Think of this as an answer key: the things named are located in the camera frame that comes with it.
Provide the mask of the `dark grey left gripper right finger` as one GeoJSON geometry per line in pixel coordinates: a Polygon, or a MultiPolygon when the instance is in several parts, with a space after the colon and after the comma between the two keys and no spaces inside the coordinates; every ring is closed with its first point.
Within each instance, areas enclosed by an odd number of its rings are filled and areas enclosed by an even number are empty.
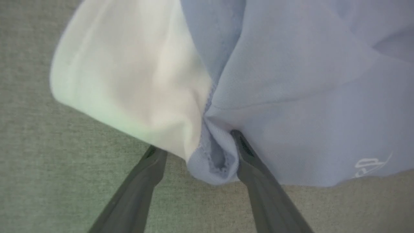
{"type": "Polygon", "coordinates": [[[239,166],[237,176],[247,187],[258,233],[312,233],[312,229],[244,135],[231,131],[239,166]]]}

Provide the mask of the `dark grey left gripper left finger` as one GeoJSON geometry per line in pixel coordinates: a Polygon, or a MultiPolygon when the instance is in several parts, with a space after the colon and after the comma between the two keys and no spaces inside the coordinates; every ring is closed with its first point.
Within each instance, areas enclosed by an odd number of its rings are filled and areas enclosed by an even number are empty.
{"type": "Polygon", "coordinates": [[[154,188],[164,177],[167,151],[150,146],[133,167],[89,233],[143,233],[154,188]]]}

